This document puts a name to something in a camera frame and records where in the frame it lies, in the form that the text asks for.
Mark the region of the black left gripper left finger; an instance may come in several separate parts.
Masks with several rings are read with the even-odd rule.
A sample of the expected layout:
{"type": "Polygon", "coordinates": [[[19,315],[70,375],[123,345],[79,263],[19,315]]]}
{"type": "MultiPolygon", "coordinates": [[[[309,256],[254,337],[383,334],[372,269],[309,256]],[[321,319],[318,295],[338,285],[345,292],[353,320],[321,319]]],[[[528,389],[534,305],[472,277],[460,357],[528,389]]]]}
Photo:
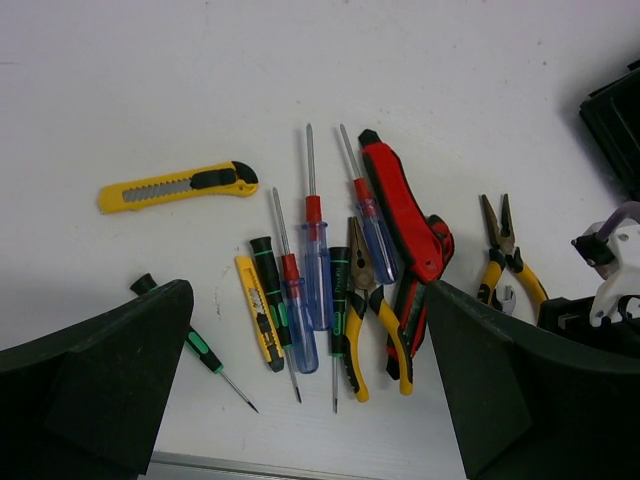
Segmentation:
{"type": "Polygon", "coordinates": [[[193,307],[177,279],[2,351],[2,478],[146,474],[193,307]]]}

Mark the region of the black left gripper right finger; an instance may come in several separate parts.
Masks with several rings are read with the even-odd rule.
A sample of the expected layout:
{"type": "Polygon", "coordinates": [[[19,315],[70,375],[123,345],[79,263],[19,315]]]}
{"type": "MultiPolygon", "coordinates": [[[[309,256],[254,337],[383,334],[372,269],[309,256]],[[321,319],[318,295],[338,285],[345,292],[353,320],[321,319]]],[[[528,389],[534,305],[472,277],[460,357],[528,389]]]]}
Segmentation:
{"type": "Polygon", "coordinates": [[[444,281],[425,297],[467,478],[638,477],[637,323],[581,343],[444,281]]]}

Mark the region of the large silver open-end wrench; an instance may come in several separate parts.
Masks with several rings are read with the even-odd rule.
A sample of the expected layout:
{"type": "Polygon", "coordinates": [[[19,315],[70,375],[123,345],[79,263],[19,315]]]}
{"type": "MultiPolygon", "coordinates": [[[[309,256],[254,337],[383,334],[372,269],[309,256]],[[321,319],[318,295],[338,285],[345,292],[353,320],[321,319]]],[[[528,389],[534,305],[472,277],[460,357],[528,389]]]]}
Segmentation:
{"type": "Polygon", "coordinates": [[[511,285],[504,287],[504,294],[501,298],[497,295],[498,290],[494,291],[492,297],[492,306],[506,315],[512,315],[516,305],[515,291],[511,285]]]}

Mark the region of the yellow needle-nose pliers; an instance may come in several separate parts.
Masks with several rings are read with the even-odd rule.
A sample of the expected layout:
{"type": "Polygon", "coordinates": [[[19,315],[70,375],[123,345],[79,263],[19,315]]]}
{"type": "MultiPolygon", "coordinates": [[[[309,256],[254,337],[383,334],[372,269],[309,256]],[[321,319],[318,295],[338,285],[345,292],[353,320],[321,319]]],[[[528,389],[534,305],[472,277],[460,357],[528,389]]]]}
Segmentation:
{"type": "Polygon", "coordinates": [[[533,269],[523,260],[521,249],[516,245],[511,205],[507,193],[501,196],[500,215],[497,215],[489,198],[480,196],[481,211],[489,241],[489,262],[482,276],[476,298],[485,305],[495,306],[498,301],[496,289],[508,268],[524,287],[535,314],[549,299],[533,269]]]}

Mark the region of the yellow combination pliers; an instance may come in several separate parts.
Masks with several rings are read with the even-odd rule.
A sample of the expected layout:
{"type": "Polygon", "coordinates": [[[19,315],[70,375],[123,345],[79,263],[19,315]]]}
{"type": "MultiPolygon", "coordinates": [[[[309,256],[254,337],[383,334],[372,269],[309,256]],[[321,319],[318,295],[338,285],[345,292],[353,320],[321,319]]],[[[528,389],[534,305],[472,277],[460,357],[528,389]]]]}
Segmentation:
{"type": "Polygon", "coordinates": [[[395,348],[399,365],[399,391],[404,396],[413,393],[413,360],[408,340],[400,322],[386,301],[384,288],[375,280],[375,268],[370,257],[358,218],[348,218],[348,246],[350,248],[349,309],[345,326],[346,374],[355,398],[365,403],[369,391],[359,362],[359,337],[365,314],[371,310],[384,326],[395,348]]]}

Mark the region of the red black utility knife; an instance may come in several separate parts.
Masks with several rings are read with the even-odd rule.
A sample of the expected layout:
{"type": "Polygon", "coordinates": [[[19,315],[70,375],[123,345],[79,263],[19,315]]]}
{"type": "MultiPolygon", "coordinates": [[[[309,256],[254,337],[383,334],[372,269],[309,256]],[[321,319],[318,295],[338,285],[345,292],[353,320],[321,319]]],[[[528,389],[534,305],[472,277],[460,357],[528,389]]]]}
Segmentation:
{"type": "Polygon", "coordinates": [[[441,278],[455,250],[451,229],[438,215],[425,215],[396,152],[371,129],[358,137],[371,186],[409,272],[422,283],[441,278]]]}

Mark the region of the blue red screwdriver large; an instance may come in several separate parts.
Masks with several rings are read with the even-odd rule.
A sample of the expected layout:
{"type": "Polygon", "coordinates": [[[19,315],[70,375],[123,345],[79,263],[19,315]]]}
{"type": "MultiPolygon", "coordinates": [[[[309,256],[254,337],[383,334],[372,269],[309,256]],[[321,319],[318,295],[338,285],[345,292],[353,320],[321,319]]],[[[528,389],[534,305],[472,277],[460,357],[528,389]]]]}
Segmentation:
{"type": "Polygon", "coordinates": [[[332,328],[333,302],[331,297],[330,260],[327,246],[327,223],[323,220],[321,198],[317,194],[314,137],[310,123],[305,127],[308,195],[305,198],[305,273],[308,283],[308,303],[313,329],[332,328]]]}

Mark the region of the large yellow utility knife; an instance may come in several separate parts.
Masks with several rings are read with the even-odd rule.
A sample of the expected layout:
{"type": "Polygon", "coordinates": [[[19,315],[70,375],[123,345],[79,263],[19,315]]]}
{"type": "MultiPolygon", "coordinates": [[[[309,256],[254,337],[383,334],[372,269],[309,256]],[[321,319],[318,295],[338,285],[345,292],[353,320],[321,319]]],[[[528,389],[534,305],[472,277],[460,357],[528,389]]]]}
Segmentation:
{"type": "Polygon", "coordinates": [[[258,188],[258,176],[249,165],[230,161],[111,184],[100,190],[97,205],[102,214],[113,214],[206,195],[248,197],[258,188]]]}

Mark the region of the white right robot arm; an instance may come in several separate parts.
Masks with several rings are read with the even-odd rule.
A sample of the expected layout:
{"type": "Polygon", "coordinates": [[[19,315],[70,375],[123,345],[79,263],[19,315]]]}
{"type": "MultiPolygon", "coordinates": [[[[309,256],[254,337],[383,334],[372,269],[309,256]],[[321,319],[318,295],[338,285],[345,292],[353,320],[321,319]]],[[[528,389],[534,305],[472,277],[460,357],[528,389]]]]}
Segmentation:
{"type": "Polygon", "coordinates": [[[589,312],[595,328],[639,318],[639,203],[628,201],[571,244],[602,278],[589,312]]]}

